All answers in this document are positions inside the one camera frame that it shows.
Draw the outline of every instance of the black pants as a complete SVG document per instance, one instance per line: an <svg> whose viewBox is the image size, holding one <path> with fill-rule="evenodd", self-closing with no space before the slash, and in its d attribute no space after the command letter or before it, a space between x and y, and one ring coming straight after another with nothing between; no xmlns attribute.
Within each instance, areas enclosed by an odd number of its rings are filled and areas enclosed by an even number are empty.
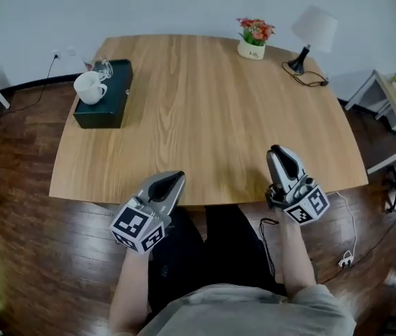
<svg viewBox="0 0 396 336"><path fill-rule="evenodd" d="M153 249L148 268L148 301L157 314L169 302L205 285L255 286L284 295L269 271L263 243L236 205L207 206L204 243L182 208L171 215L171 226Z"/></svg>

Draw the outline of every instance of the black cable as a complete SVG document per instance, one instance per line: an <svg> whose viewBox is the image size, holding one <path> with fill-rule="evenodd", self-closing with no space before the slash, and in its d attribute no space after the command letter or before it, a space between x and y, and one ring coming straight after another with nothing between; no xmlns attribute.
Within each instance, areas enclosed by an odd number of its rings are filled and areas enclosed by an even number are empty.
<svg viewBox="0 0 396 336"><path fill-rule="evenodd" d="M321 76L319 73L317 72L313 72L313 71L305 71L304 73L291 73L289 72L285 67L284 64L286 64L287 62L282 62L282 69L289 74L291 77L294 78L294 80L296 82L298 82L300 85L303 86L307 86L307 87L319 87L319 86L327 86L329 84L329 81L324 77ZM303 76L304 74L313 74L313 75L317 75L319 77L322 78L322 80L320 81L314 81L314 82L310 82L310 83L305 83L303 80L301 80L299 78L299 76Z"/></svg>
<svg viewBox="0 0 396 336"><path fill-rule="evenodd" d="M377 242L377 244L375 244L372 248L369 249L369 251L367 253L365 253L357 262L353 263L352 266L348 267L347 269L341 269L340 271L338 271L334 276L332 276L331 278L329 278L328 280L324 281L322 284L326 284L329 281L335 279L338 275L340 275L343 271L345 270L349 270L349 268L354 267L355 265L357 265L358 263L361 263L363 261L363 259L365 259L373 250L375 250L375 248L380 245L380 243L386 238L386 235L389 234L389 232L391 231L391 229L394 227L394 225L396 224L396 220L395 222L388 228L388 230L386 230L385 234L383 234L382 238Z"/></svg>
<svg viewBox="0 0 396 336"><path fill-rule="evenodd" d="M28 106L25 106L25 107L22 107L22 108L18 108L18 109L14 109L12 111L5 111L3 113L0 113L0 116L6 115L6 114L9 114L9 113L23 111L25 109L29 109L30 107L33 107L33 106L37 105L41 101L41 97L43 96L43 92L45 90L45 87L47 86L47 82L48 82L48 79L49 79L50 71L52 70L53 62L55 62L56 59L57 59L57 56L54 56L53 60L52 60L52 63L50 64L49 72L47 73L47 77L45 78L44 86L43 86L43 88L41 90L41 93L39 94L38 100L36 102L34 102L33 104L28 105Z"/></svg>
<svg viewBox="0 0 396 336"><path fill-rule="evenodd" d="M270 218L262 218L260 220L260 225L259 225L259 234L260 234L260 236L262 238L262 242L263 242L264 247L265 247L265 252L267 253L269 271L271 272L271 275L273 277L276 277L276 268L274 267L273 259L271 259L271 256L269 255L267 239L265 238L265 234L264 234L264 223L265 224L270 224L270 225L277 225L277 224L279 224L279 222L277 220L273 220L273 219L270 219Z"/></svg>
<svg viewBox="0 0 396 336"><path fill-rule="evenodd" d="M268 251L268 246L267 246L267 239L265 238L264 235L264 223L265 224L270 224L270 225L277 225L279 224L279 222L277 220L273 220L270 218L262 218L260 220L260 225L259 225L259 233L260 236L262 238L262 242L264 244L265 247L265 252L267 253L267 259L268 259L268 264L269 264L269 270L271 272L271 275L273 277L276 276L276 268L274 267L274 263L273 260L271 259L271 256L269 255L269 251ZM389 234L389 232L391 231L391 229L394 227L394 225L396 224L396 220L395 222L388 228L388 230L385 231L385 233L383 234L382 238L372 247L368 250L367 253L365 253L357 262L355 262L354 264L352 264L349 268L347 269L341 269L339 270L334 276L332 276L331 278L327 279L326 281L324 281L322 284L326 284L329 281L335 279L338 275L340 275L343 271L349 270L350 268L354 267L355 265L361 263L372 251L374 251L376 249L376 247L378 245L380 245L380 243L386 238L386 235Z"/></svg>

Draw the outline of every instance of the tissue box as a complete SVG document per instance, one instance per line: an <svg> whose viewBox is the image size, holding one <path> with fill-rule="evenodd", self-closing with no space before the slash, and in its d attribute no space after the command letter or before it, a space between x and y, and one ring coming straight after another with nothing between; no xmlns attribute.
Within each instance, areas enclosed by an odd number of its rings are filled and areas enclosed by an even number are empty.
<svg viewBox="0 0 396 336"><path fill-rule="evenodd" d="M128 59L116 59L110 63L113 75L101 82L108 86L103 98L93 105L78 100L73 116L82 128L120 128L122 125L133 68Z"/></svg>

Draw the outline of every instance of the gray t-shirt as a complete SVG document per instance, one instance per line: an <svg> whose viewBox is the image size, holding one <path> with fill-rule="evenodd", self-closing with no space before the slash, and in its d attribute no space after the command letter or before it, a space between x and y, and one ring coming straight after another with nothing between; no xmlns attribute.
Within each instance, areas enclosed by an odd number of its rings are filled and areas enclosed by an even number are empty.
<svg viewBox="0 0 396 336"><path fill-rule="evenodd" d="M171 302L139 335L351 336L355 325L324 285L305 288L289 303L278 304L278 296L269 291L218 284Z"/></svg>

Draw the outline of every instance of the flower pot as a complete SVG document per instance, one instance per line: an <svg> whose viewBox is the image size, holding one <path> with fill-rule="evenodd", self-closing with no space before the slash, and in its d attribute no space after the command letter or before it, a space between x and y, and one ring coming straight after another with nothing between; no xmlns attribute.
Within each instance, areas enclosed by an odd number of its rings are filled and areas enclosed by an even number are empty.
<svg viewBox="0 0 396 336"><path fill-rule="evenodd" d="M243 39L240 40L237 46L237 51L239 55L251 60L261 60L265 54L265 45L255 46L247 43Z"/></svg>

